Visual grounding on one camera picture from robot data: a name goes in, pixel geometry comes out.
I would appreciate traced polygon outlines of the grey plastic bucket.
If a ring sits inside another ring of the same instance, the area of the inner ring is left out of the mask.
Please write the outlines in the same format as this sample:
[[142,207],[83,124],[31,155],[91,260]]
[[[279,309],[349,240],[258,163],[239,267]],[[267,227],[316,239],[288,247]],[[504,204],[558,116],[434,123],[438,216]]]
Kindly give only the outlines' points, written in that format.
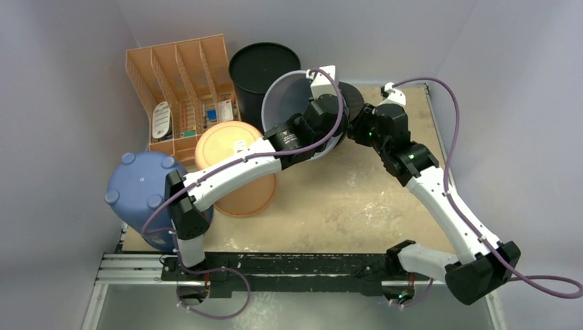
[[296,139],[298,148],[309,146],[329,134],[338,119],[338,100],[342,99],[342,119],[329,140],[308,152],[312,160],[319,160],[339,145],[347,134],[350,120],[345,108],[339,81],[332,79],[319,68],[315,72],[324,74],[333,83],[337,96],[323,95],[314,99],[306,79],[307,70],[291,71],[278,78],[267,90],[261,121],[265,134],[276,129],[286,129]]

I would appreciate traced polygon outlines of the black ribbed bin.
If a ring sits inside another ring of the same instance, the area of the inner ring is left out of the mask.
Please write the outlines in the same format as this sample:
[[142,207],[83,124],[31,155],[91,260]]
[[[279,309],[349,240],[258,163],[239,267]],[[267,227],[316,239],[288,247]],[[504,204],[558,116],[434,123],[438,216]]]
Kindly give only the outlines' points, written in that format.
[[349,120],[352,121],[358,116],[364,107],[364,97],[356,87],[347,82],[340,81],[338,85],[344,99]]

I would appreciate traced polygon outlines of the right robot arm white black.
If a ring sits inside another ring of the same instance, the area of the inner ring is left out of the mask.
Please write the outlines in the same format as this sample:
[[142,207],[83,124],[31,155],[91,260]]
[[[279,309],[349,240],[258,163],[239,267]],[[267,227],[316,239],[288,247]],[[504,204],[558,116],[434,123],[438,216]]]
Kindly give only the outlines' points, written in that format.
[[513,241],[502,242],[467,209],[453,187],[444,188],[443,169],[425,145],[411,140],[402,106],[365,104],[352,119],[347,136],[374,149],[385,170],[420,200],[454,248],[451,254],[405,240],[386,253],[391,278],[423,274],[445,283],[464,305],[475,303],[510,279],[505,264],[517,265],[519,247]]

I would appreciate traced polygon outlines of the orange plastic bucket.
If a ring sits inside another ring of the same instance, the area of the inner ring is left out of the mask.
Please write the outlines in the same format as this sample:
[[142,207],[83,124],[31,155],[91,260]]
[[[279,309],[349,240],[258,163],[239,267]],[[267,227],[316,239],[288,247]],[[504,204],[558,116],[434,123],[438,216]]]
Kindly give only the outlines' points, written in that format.
[[276,192],[276,175],[272,160],[252,158],[253,153],[268,152],[263,135],[251,124],[222,122],[208,129],[195,149],[195,162],[202,178],[220,169],[199,187],[192,189],[197,199],[214,203],[214,207],[234,217],[248,217],[268,206]]

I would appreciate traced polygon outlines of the dark navy cylindrical bin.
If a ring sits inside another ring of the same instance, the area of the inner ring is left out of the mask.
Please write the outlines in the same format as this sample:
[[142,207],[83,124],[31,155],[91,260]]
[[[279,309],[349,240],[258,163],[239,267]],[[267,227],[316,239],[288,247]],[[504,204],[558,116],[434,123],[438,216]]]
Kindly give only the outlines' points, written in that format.
[[298,55],[279,43],[260,42],[241,48],[231,58],[228,70],[241,120],[263,133],[261,109],[267,90],[282,75],[299,69]]

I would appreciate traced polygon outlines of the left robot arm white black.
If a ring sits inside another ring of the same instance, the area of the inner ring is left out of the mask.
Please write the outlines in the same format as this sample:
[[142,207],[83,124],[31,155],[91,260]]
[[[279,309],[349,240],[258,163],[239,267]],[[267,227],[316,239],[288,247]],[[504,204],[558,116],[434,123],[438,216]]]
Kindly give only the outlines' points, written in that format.
[[341,95],[310,98],[304,113],[277,124],[243,151],[194,173],[167,174],[162,207],[168,210],[173,224],[181,259],[178,272],[187,281],[197,281],[204,275],[203,236],[210,227],[205,209],[256,179],[312,160],[324,144],[342,134],[347,117]]

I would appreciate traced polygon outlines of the large blue plastic bucket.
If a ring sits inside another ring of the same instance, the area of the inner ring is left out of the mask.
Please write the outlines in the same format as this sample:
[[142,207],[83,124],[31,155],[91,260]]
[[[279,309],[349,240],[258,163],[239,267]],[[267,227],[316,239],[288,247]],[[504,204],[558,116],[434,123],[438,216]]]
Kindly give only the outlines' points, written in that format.
[[112,211],[136,232],[165,201],[165,178],[187,173],[173,156],[158,152],[125,153],[107,184],[104,197]]

